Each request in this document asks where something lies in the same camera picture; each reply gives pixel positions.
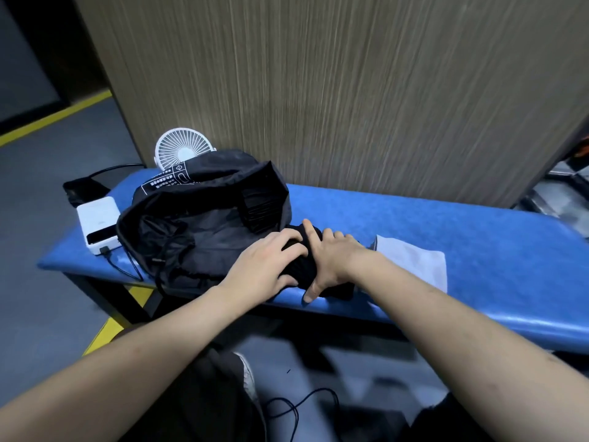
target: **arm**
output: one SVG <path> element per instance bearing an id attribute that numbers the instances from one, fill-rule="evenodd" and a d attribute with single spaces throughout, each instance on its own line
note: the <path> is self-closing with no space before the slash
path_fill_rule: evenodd
<path id="1" fill-rule="evenodd" d="M 217 287 L 83 357 L 0 409 L 3 441 L 120 438 L 228 324 L 297 282 L 280 276 L 298 256 L 296 230 L 271 233 L 246 249 Z"/>
<path id="2" fill-rule="evenodd" d="M 587 440 L 589 379 L 350 235 L 305 231 L 318 264 L 305 301 L 347 281 L 367 291 L 496 440 Z"/>

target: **bench leg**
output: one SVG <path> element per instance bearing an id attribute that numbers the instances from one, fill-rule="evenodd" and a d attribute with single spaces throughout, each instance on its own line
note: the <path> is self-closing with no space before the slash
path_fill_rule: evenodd
<path id="1" fill-rule="evenodd" d="M 122 284 L 78 274 L 64 274 L 123 328 L 151 321 L 149 314 Z"/>

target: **white power bank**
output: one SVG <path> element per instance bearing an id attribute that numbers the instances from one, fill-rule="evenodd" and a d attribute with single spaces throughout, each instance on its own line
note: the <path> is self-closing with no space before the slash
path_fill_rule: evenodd
<path id="1" fill-rule="evenodd" d="M 114 250 L 121 246 L 117 236 L 117 220 L 121 213 L 112 197 L 89 201 L 76 208 L 86 246 L 99 256 L 100 248 Z"/>

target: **forearm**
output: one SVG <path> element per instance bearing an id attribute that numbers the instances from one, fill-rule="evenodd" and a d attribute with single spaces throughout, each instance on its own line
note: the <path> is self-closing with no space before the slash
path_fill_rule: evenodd
<path id="1" fill-rule="evenodd" d="M 584 440 L 589 381 L 519 335 L 378 253 L 354 281 L 415 344 L 496 440 Z"/>
<path id="2" fill-rule="evenodd" d="M 0 409 L 0 439 L 116 440 L 248 307 L 213 288 L 111 342 Z"/>

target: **hand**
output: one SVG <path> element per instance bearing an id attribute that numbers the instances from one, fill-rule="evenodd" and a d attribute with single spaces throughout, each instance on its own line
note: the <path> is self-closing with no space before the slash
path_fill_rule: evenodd
<path id="1" fill-rule="evenodd" d="M 282 248 L 291 238 L 299 242 L 303 240 L 297 230 L 285 228 L 248 246 L 218 287 L 245 299 L 247 307 L 252 308 L 273 297 L 284 287 L 296 286 L 298 282 L 295 278 L 288 274 L 280 276 L 280 273 L 299 256 L 307 257 L 309 251 L 300 243 L 283 251 Z"/>
<path id="2" fill-rule="evenodd" d="M 303 226 L 317 264 L 317 276 L 303 296 L 305 302 L 311 302 L 326 288 L 351 281 L 353 257 L 368 250 L 350 234 L 344 236 L 341 231 L 334 233 L 327 228 L 320 240 L 310 221 L 303 220 Z"/>

